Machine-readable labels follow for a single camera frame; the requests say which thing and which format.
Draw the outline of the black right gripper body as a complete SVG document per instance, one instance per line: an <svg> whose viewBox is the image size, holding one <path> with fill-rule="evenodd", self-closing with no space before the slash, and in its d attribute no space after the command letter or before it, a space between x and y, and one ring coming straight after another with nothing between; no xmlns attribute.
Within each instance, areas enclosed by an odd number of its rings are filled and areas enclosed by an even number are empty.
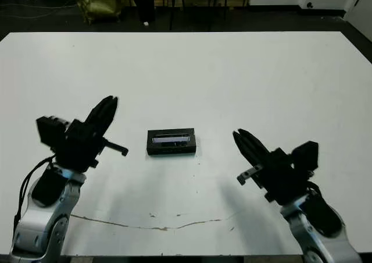
<svg viewBox="0 0 372 263"><path fill-rule="evenodd" d="M252 179L266 190L268 202L286 205L306 194L313 175L313 149L296 148L290 154L281 148L255 154L248 151L245 158L252 167L237 176L240 185Z"/></svg>

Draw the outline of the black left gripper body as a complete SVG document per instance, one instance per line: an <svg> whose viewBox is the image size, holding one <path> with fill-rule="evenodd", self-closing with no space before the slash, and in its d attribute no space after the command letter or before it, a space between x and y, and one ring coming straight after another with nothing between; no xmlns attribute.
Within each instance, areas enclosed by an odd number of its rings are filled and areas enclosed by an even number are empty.
<svg viewBox="0 0 372 263"><path fill-rule="evenodd" d="M62 141L54 147L56 164L75 172L86 172L90 167L96 168L96 157L106 147L126 156L128 148L104 138L112 121L112 116L94 116L84 122L73 120Z"/></svg>

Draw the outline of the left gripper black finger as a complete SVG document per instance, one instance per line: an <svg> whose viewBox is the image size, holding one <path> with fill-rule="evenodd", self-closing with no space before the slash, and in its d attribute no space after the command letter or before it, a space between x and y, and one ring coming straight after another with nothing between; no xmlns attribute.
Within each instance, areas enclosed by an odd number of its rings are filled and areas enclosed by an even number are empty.
<svg viewBox="0 0 372 263"><path fill-rule="evenodd" d="M113 96L105 97L97 104L86 118L86 124L93 125L100 131L107 131L113 121Z"/></svg>
<svg viewBox="0 0 372 263"><path fill-rule="evenodd" d="M103 136L111 123L113 122L117 105L117 97L106 97L99 103L99 108L97 111L97 130L99 135Z"/></svg>

